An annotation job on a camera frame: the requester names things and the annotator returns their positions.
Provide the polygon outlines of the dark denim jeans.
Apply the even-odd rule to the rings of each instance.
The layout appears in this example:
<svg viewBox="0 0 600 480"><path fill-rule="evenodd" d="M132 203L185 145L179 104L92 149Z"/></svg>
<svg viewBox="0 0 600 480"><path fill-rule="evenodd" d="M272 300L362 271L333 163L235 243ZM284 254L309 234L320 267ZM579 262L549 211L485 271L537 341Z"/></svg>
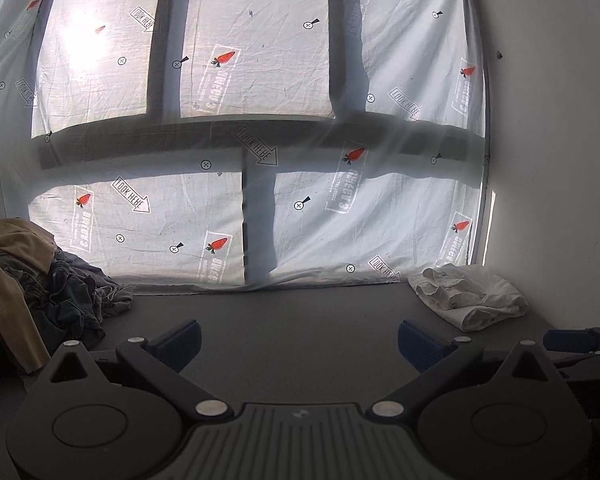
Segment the dark denim jeans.
<svg viewBox="0 0 600 480"><path fill-rule="evenodd" d="M0 250L0 268L23 292L46 350L55 352L66 340L78 340L94 348L105 336L102 307L96 299L96 282L79 272L86 262L58 249L46 273L32 264Z"/></svg>

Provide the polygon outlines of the white trousers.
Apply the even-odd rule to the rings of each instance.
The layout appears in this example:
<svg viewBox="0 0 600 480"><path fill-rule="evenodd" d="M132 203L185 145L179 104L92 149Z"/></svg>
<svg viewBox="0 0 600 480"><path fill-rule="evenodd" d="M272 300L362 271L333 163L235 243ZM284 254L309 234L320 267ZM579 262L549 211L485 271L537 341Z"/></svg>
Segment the white trousers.
<svg viewBox="0 0 600 480"><path fill-rule="evenodd" d="M428 266L407 278L420 301L463 333L521 318L529 304L505 278L484 266Z"/></svg>

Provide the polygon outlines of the carrot print curtain sheet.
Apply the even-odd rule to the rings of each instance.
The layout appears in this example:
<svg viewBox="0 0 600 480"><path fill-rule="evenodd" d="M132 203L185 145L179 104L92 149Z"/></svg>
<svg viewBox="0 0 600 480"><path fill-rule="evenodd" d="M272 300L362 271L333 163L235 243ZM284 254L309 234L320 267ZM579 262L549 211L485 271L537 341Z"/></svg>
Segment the carrot print curtain sheet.
<svg viewBox="0 0 600 480"><path fill-rule="evenodd" d="M472 0L0 0L6 214L147 287L470 263L486 104Z"/></svg>

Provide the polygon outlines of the tan garment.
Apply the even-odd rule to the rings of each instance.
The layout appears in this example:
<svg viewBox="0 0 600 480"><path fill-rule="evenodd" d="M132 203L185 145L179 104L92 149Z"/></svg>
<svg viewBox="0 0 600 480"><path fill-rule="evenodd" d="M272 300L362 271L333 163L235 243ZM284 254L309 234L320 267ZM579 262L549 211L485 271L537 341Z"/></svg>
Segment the tan garment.
<svg viewBox="0 0 600 480"><path fill-rule="evenodd" d="M57 245L52 233L20 218L0 219L0 250L46 273ZM33 321L19 282L0 267L0 334L21 368L28 374L50 360Z"/></svg>

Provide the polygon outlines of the grey shirt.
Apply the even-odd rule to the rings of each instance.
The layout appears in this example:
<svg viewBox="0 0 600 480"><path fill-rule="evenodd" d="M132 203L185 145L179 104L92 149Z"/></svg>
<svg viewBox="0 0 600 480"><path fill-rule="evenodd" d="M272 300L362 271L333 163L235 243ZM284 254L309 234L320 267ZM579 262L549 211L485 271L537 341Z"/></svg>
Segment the grey shirt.
<svg viewBox="0 0 600 480"><path fill-rule="evenodd" d="M54 268L67 271L87 287L92 300L94 315L102 322L105 318L114 318L132 307L133 291L131 285L121 285L97 266L92 266L71 252L57 249Z"/></svg>

